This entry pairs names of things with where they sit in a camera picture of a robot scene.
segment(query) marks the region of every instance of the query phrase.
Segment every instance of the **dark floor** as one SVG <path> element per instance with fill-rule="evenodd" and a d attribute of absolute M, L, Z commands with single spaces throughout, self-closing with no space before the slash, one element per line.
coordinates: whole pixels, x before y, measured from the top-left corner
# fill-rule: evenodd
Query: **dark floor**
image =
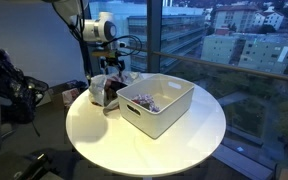
<path fill-rule="evenodd" d="M 15 133 L 3 141 L 0 155 L 12 151 L 20 156 L 48 153 L 52 168 L 65 180 L 127 180 L 141 179 L 112 174 L 72 151 L 72 145 L 65 138 L 65 119 L 62 107 L 48 103 L 37 108 L 35 126 L 41 136 L 35 134 L 32 124 L 20 125 Z M 247 179 L 214 157 L 209 157 L 199 166 L 172 176 L 153 178 L 156 180 L 195 180 L 195 179 Z"/>

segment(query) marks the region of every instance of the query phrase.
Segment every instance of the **items in bin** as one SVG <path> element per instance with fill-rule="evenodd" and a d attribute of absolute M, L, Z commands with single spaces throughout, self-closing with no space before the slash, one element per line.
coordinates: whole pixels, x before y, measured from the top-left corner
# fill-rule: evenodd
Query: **items in bin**
<path fill-rule="evenodd" d="M 150 94 L 138 94 L 132 98 L 132 101 L 152 112 L 160 111 L 160 108 L 154 103 L 153 96 Z"/>

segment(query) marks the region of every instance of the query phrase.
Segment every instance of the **city view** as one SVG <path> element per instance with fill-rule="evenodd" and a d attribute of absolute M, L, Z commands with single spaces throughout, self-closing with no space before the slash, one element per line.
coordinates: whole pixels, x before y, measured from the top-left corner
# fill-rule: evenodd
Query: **city view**
<path fill-rule="evenodd" d="M 90 1 L 92 18 L 114 14 L 118 35 L 141 39 L 126 70 L 147 71 L 145 0 Z M 223 107 L 223 145 L 263 166 L 288 166 L 288 81 L 201 61 L 288 77 L 288 1 L 163 0 L 160 72 L 206 89 Z M 131 40 L 125 40 L 130 46 Z"/>

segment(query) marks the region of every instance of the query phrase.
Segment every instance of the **white plastic bin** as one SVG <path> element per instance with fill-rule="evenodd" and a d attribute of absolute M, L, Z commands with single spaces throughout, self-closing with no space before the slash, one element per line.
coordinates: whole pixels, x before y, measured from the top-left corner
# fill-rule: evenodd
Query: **white plastic bin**
<path fill-rule="evenodd" d="M 121 115 L 153 139 L 162 135 L 190 107 L 194 84 L 183 79 L 155 74 L 117 91 Z M 131 101 L 138 94 L 150 94 L 160 108 L 152 112 Z"/>

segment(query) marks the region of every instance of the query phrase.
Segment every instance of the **round white table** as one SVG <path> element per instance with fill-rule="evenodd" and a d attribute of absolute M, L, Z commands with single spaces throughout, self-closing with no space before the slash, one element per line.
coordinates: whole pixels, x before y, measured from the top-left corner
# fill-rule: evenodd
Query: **round white table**
<path fill-rule="evenodd" d="M 125 120 L 119 109 L 105 116 L 103 107 L 89 99 L 86 90 L 70 107 L 68 137 L 86 159 L 116 174 L 147 179 L 188 170 L 210 156 L 224 137 L 223 109 L 197 85 L 190 109 L 156 140 Z"/>

